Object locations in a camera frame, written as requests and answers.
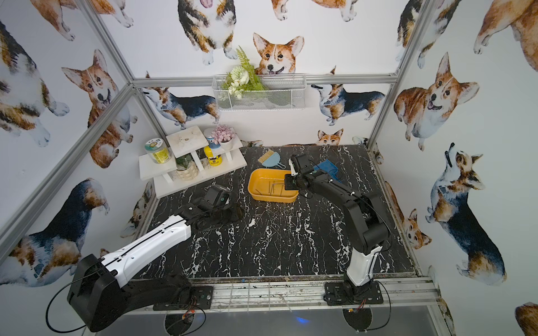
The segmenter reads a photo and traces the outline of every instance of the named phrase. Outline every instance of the dog tongue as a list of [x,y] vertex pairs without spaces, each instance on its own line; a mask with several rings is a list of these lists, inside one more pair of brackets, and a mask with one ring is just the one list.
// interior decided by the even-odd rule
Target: dog tongue
[[213,0],[200,0],[200,3],[205,8],[211,8],[211,6],[213,6]]

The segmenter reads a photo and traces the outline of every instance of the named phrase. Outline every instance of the mounting plate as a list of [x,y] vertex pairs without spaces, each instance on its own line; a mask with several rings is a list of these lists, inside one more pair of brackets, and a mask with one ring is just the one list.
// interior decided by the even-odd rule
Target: mounting plate
[[193,286],[190,291],[180,293],[177,303],[158,303],[153,305],[154,311],[160,310],[185,310],[190,303],[189,297],[196,297],[196,305],[204,310],[211,308],[211,300],[213,299],[212,286]]
[[368,285],[360,288],[360,293],[355,294],[353,299],[348,300],[348,295],[344,291],[344,282],[327,282],[325,283],[325,296],[323,297],[329,306],[341,306],[349,304],[361,304],[366,299],[364,304],[381,304],[383,303],[383,295],[377,281],[370,282]]

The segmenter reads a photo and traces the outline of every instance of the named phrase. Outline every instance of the yellow bottle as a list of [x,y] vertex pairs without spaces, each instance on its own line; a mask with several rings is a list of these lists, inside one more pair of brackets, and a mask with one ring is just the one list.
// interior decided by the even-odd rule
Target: yellow bottle
[[222,163],[222,156],[220,155],[214,156],[213,151],[211,150],[211,148],[209,148],[209,146],[204,147],[203,151],[206,154],[210,165],[218,166]]

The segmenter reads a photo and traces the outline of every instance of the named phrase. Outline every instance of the marble tabletop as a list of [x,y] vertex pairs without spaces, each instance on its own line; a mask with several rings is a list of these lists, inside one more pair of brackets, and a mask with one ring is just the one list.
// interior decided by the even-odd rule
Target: marble tabletop
[[[307,154],[315,162],[326,159],[338,168],[342,183],[360,192],[382,195],[364,146],[269,147],[280,153],[282,163],[292,154]],[[241,151],[247,166],[159,200],[149,230],[185,203],[203,197],[213,184],[237,193],[245,217],[220,230],[202,232],[174,246],[142,269],[135,278],[162,277],[183,272],[189,278],[302,277],[342,275],[351,258],[351,245],[341,210],[319,196],[301,195],[294,203],[255,201],[247,191],[250,174],[263,168],[258,162],[268,147]],[[385,216],[391,229],[392,248],[382,252],[374,273],[412,276],[413,263],[402,244],[392,216]]]

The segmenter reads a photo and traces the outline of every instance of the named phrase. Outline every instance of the white mesh basket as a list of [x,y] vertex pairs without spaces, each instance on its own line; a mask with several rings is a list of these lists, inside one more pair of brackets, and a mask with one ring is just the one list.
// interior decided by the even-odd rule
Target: white mesh basket
[[213,93],[220,111],[274,111],[274,110],[302,110],[305,108],[305,75],[279,75],[259,76],[261,82],[269,90],[244,91],[242,98],[224,90],[222,85],[226,75],[213,78]]

